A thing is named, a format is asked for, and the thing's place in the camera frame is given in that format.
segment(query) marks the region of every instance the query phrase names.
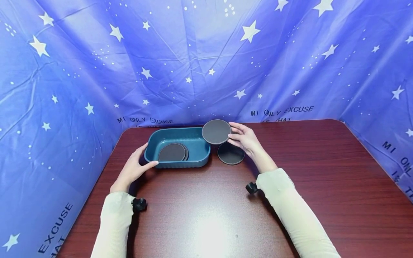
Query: white knit sleeve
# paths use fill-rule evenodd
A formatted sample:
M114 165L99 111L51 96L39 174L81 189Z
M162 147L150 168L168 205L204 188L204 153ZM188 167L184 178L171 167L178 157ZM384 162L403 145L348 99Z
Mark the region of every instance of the white knit sleeve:
M274 208L301 258L339 258L316 215L279 168L260 174L256 181Z
M100 214L100 229L91 258L125 258L134 197L125 192L106 196Z

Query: round coaster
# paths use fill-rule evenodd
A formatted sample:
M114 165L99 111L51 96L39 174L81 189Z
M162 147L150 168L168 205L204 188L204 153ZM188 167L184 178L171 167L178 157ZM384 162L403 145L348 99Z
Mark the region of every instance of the round coaster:
M202 128L202 136L207 143L221 144L228 140L231 126L221 119L211 120Z
M225 142L218 148L218 157L225 164L236 165L244 159L245 152L241 148Z
M188 160L188 158L189 158L189 151L188 151L188 148L185 146L185 145L183 145L182 143L178 143L179 145L182 145L183 147L184 147L184 149L185 149L185 158L183 159L183 160Z
M179 143L171 143L166 145L159 152L159 161L182 161L186 156L186 151L183 145Z

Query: blue star backdrop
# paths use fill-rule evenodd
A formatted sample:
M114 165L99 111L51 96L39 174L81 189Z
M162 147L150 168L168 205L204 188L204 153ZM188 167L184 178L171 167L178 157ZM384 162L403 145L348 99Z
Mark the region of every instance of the blue star backdrop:
M0 256L59 251L121 133L344 122L413 198L411 0L0 3Z

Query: blue plastic tray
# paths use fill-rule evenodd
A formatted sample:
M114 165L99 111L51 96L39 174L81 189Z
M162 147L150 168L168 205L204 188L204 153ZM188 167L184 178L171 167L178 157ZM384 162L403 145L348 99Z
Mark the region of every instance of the blue plastic tray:
M158 160L161 149L174 142L188 148L188 160L161 161L156 168L199 168L208 162L211 146L202 137L202 127L166 128L152 133L145 150L146 161Z

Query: wooden table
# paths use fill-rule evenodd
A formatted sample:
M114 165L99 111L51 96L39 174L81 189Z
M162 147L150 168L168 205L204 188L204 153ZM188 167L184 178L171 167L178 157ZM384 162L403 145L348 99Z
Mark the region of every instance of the wooden table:
M294 181L343 257L412 257L413 206L344 124L334 120L248 124ZM156 128L123 133L59 257L89 257L111 184ZM129 257L298 257L262 194L249 159L151 170L138 181L146 212L133 218Z

